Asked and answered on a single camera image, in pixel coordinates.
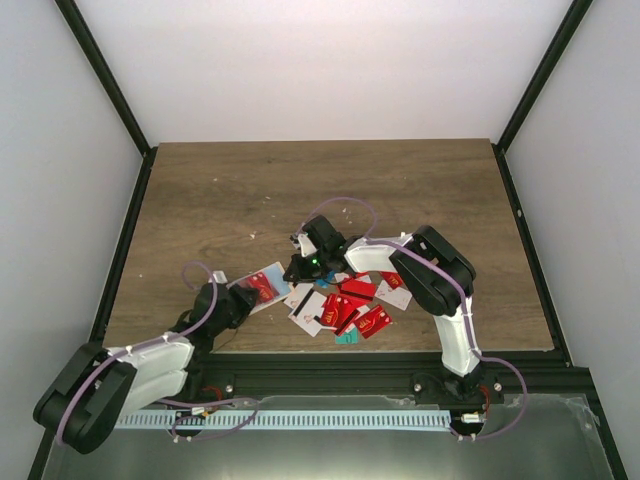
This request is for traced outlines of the beige leather card holder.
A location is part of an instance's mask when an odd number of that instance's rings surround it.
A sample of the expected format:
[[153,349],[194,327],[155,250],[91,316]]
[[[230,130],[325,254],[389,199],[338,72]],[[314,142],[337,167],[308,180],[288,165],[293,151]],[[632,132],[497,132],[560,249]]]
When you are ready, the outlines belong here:
[[292,284],[284,280],[285,270],[280,262],[252,272],[245,277],[232,281],[229,288],[239,285],[252,288],[258,292],[258,298],[249,315],[256,314],[279,301],[283,301],[293,290]]

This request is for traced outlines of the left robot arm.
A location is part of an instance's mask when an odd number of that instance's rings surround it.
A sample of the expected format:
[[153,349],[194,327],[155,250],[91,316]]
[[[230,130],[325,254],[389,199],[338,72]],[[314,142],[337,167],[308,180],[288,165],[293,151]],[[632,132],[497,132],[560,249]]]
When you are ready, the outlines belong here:
[[88,454],[126,415],[156,402],[196,402],[216,337],[238,328],[258,300],[255,288],[209,282],[193,307],[158,337],[125,347],[81,345],[36,403],[34,421],[57,441]]

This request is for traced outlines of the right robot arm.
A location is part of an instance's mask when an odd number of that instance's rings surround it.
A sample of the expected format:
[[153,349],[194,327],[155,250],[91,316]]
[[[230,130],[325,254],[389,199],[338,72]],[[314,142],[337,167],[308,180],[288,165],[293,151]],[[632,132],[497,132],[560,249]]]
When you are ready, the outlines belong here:
[[394,238],[346,238],[326,217],[317,215],[291,241],[297,252],[283,279],[294,284],[312,283],[331,272],[399,275],[413,299],[435,320],[447,396],[465,403],[479,392],[482,353],[472,320],[476,272],[437,230],[425,225]]

